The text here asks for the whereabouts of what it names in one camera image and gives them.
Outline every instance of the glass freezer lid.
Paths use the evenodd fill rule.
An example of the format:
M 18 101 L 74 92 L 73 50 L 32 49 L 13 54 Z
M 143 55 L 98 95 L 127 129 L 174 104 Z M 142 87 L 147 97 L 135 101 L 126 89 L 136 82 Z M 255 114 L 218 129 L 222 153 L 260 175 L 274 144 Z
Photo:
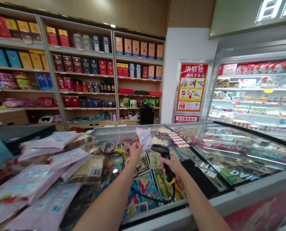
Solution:
M 286 146 L 233 127 L 216 124 L 169 125 L 231 185 L 286 170 Z

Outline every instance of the red sign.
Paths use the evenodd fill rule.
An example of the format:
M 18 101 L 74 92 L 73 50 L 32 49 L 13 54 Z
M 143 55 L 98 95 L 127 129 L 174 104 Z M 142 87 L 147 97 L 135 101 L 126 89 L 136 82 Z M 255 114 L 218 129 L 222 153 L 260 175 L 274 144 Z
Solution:
M 183 115 L 176 115 L 174 123 L 191 123 L 197 122 L 198 116 L 183 116 Z
M 176 111 L 200 111 L 208 66 L 209 64 L 181 64 Z

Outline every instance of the pink snack bag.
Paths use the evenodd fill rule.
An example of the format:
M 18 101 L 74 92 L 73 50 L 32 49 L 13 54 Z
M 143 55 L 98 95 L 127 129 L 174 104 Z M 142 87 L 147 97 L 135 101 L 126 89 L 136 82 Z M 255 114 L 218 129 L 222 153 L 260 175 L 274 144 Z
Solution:
M 57 231 L 81 183 L 59 184 L 8 223 L 6 230 Z
M 27 201 L 40 198 L 67 168 L 51 171 L 50 165 L 31 164 L 21 173 L 0 186 L 0 203 Z
M 84 151 L 82 148 L 77 148 L 68 152 L 49 157 L 47 160 L 50 162 L 51 170 L 58 170 L 78 160 L 81 160 L 87 155 L 89 155 L 88 152 Z
M 9 204 L 0 204 L 0 223 L 6 221 L 20 209 L 28 204 L 27 201 L 9 203 Z
M 73 163 L 71 167 L 68 170 L 66 170 L 61 176 L 63 181 L 67 181 L 82 165 L 84 165 L 92 157 L 93 155 L 87 155 L 86 157 L 83 157 L 81 160 L 78 160 L 77 162 Z
M 137 133 L 137 145 L 144 144 L 142 152 L 148 151 L 152 148 L 152 136 L 150 134 L 150 128 L 145 130 L 143 128 L 136 128 Z
M 46 138 L 35 140 L 30 146 L 33 148 L 60 148 L 63 149 L 67 144 L 80 136 L 76 132 L 56 132 Z

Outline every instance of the barcode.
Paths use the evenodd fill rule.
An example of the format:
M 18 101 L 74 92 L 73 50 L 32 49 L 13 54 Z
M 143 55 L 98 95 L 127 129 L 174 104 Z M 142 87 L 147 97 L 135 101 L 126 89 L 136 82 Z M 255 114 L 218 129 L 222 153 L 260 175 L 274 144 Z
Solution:
M 101 169 L 92 168 L 88 176 L 100 176 L 100 175 L 101 175 Z

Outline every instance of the fire hydrant instruction sign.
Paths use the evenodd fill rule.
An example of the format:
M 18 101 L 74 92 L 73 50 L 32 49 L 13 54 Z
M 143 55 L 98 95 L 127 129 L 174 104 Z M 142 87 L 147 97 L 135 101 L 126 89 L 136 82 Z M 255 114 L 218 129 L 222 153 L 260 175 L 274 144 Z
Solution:
M 182 63 L 176 111 L 199 112 L 209 64 Z

